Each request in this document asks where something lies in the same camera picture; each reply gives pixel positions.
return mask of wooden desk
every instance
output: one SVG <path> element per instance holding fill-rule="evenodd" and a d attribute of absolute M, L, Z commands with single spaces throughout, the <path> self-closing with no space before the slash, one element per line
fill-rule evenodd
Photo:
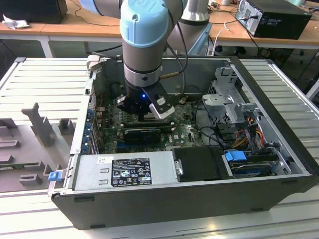
<path fill-rule="evenodd" d="M 119 19 L 89 12 L 82 8 L 79 0 L 66 0 L 66 2 L 68 12 L 62 23 L 47 24 L 41 31 L 42 35 L 121 38 Z M 87 24 L 84 20 L 96 25 Z"/>
<path fill-rule="evenodd" d="M 25 39 L 40 41 L 46 57 L 54 57 L 49 41 L 81 41 L 81 42 L 121 42 L 120 21 L 107 16 L 99 16 L 79 6 L 79 0 L 66 0 L 68 12 L 61 24 L 31 23 L 30 28 L 11 30 L 0 24 L 0 39 Z M 222 6 L 231 10 L 235 5 Z M 227 12 L 213 12 L 211 22 L 232 21 L 235 18 Z M 238 23 L 229 23 L 230 31 L 223 31 L 218 37 L 219 45 L 255 47 L 244 27 Z M 215 39 L 223 24 L 213 24 L 210 36 Z M 274 48 L 319 48 L 319 21 L 311 20 L 299 40 L 254 38 L 260 47 Z"/>

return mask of blue drive latch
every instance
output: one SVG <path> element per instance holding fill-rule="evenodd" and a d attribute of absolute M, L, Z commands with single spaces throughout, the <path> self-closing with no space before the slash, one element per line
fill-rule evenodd
<path fill-rule="evenodd" d="M 48 177 L 49 182 L 62 181 L 62 171 L 51 172 Z"/>
<path fill-rule="evenodd" d="M 225 154 L 227 161 L 246 161 L 246 155 L 244 151 L 229 151 Z"/>

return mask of warning label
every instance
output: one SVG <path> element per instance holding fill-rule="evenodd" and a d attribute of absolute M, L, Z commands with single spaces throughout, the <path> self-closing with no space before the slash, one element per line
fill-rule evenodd
<path fill-rule="evenodd" d="M 113 187 L 152 184 L 149 158 L 115 159 L 112 161 Z"/>

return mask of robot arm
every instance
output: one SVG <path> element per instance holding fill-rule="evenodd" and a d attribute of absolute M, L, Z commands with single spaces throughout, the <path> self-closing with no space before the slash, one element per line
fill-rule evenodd
<path fill-rule="evenodd" d="M 207 39 L 208 0 L 81 0 L 81 4 L 92 12 L 121 19 L 127 94 L 118 99 L 118 107 L 139 115 L 140 120 L 150 110 L 158 119 L 172 114 L 173 104 L 159 82 L 165 44 L 182 16 L 185 32 L 196 36 L 189 37 L 188 48 L 198 41 L 198 33 L 206 33 Z M 176 42 L 177 37 L 170 38 Z"/>

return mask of computer case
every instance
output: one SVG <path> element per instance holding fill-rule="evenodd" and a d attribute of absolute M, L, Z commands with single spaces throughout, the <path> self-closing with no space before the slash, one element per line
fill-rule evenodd
<path fill-rule="evenodd" d="M 299 39 L 311 19 L 311 13 L 285 0 L 241 0 L 237 19 L 254 36 Z"/>
<path fill-rule="evenodd" d="M 15 20 L 60 24 L 68 11 L 65 0 L 0 0 L 3 14 Z"/>

